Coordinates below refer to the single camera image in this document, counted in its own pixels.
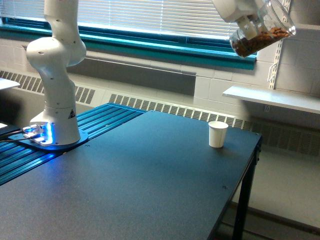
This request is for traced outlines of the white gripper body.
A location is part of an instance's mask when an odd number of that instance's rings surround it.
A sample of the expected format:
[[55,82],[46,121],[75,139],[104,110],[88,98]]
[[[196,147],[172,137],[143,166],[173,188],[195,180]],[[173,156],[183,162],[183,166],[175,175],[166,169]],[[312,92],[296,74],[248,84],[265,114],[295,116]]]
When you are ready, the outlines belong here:
[[240,17],[254,15],[265,4],[264,0],[212,0],[220,17],[234,23]]

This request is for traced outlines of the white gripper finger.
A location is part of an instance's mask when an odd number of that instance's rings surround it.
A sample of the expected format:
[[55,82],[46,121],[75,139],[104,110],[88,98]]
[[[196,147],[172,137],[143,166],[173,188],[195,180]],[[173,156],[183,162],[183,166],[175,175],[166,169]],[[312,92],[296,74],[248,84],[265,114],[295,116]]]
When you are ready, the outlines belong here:
[[248,16],[241,16],[238,18],[237,25],[247,39],[253,39],[258,35],[256,25],[248,18]]

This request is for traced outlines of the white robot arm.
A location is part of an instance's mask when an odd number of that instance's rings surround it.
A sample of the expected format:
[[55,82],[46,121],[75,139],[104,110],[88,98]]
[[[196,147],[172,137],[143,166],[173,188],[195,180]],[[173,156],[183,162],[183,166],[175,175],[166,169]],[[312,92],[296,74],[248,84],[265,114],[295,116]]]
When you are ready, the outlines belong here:
[[87,54],[78,28],[77,0],[46,0],[44,18],[52,36],[30,42],[26,57],[43,83],[44,110],[30,125],[24,136],[40,147],[65,147],[81,139],[76,114],[75,84],[67,68],[83,61]]

